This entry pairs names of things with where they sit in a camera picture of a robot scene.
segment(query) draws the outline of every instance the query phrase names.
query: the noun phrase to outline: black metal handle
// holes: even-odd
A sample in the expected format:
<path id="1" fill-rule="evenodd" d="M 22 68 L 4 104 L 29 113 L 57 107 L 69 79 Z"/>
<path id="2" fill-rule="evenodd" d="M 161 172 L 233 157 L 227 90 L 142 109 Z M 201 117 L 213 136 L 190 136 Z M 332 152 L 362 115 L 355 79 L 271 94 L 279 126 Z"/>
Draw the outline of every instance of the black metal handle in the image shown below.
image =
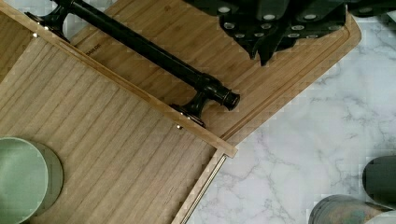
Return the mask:
<path id="1" fill-rule="evenodd" d="M 175 77 L 180 78 L 197 90 L 196 96 L 186 105 L 173 108 L 187 117 L 195 117 L 197 123 L 205 127 L 201 121 L 202 110 L 208 100 L 214 100 L 233 110 L 239 103 L 240 95 L 224 87 L 221 82 L 208 74 L 201 73 L 192 66 L 166 50 L 158 47 L 142 35 L 132 31 L 105 13 L 82 0 L 54 0 L 58 6 L 47 16 L 37 17 L 26 13 L 31 19 L 47 26 L 53 33 L 66 39 L 63 34 L 63 23 L 68 13 L 73 13 L 103 32 L 114 37 L 122 44 L 158 64 Z"/>

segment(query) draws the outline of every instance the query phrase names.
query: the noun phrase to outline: sage green ceramic bowl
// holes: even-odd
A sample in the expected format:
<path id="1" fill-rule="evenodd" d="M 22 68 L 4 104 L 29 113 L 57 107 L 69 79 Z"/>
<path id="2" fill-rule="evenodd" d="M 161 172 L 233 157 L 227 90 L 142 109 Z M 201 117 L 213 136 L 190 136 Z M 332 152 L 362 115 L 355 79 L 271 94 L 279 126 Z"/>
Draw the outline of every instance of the sage green ceramic bowl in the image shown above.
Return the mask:
<path id="1" fill-rule="evenodd" d="M 58 198 L 63 170 L 47 147 L 20 138 L 0 138 L 0 224 L 40 215 Z"/>

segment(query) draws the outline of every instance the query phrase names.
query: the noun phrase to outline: wooden cutting board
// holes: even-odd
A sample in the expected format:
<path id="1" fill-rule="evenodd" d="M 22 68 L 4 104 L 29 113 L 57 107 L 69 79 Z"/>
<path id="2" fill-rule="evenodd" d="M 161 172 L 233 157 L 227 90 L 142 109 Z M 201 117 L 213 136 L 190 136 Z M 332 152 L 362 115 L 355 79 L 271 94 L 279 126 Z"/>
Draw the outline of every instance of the wooden cutting board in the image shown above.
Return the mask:
<path id="1" fill-rule="evenodd" d="M 343 30 L 300 40 L 277 53 L 267 66 L 248 54 L 210 17 L 181 0 L 118 0 L 107 15 L 241 94 L 232 112 L 212 102 L 205 107 L 207 129 L 236 145 L 278 109 L 353 49 L 360 30 L 348 16 Z M 92 26 L 72 44 L 99 63 L 167 104 L 185 104 L 195 94 L 187 84 Z"/>

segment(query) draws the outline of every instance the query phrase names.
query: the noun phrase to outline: white marble countertop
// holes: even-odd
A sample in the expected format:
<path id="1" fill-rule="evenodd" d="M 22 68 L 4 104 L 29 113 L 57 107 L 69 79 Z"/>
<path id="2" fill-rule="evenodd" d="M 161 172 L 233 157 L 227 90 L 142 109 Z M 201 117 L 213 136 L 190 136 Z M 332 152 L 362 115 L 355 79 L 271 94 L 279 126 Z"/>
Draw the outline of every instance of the white marble countertop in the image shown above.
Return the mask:
<path id="1" fill-rule="evenodd" d="M 50 1 L 7 0 L 49 13 Z M 104 10 L 115 0 L 90 1 Z M 237 147 L 189 224 L 304 224 L 333 194 L 368 200 L 361 172 L 396 155 L 396 24 L 357 19 L 362 40 L 339 63 Z M 69 16 L 66 36 L 83 25 Z"/>

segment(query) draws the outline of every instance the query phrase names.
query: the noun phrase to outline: wooden tray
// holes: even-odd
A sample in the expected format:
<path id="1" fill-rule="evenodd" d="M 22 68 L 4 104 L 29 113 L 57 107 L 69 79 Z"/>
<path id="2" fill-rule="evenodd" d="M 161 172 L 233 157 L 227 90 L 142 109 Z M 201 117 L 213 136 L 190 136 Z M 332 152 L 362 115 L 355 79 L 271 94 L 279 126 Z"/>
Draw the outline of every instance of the wooden tray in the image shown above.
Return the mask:
<path id="1" fill-rule="evenodd" d="M 236 148 L 3 1 L 0 10 L 41 36 L 0 84 L 0 135 L 44 144 L 64 167 L 60 198 L 32 224 L 185 223 Z"/>
<path id="2" fill-rule="evenodd" d="M 279 52 L 268 66 L 248 54 L 210 17 L 181 0 L 118 0 L 107 15 L 193 67 L 221 80 L 241 94 L 235 111 L 212 102 L 203 120 L 207 129 L 236 145 L 278 109 L 323 75 L 353 49 L 360 30 L 348 16 L 346 28 L 316 40 L 300 40 L 293 49 Z M 99 63 L 167 104 L 185 104 L 195 91 L 92 26 L 72 44 Z"/>

